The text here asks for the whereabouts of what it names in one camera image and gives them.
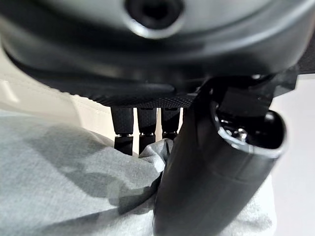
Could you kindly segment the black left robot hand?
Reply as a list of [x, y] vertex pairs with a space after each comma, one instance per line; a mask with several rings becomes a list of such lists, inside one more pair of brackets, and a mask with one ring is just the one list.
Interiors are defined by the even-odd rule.
[[174, 138], [155, 203], [157, 236], [216, 236], [287, 144], [274, 97], [294, 90], [315, 28], [312, 0], [3, 0], [0, 36], [37, 81], [112, 109], [115, 147], [140, 145], [162, 109]]

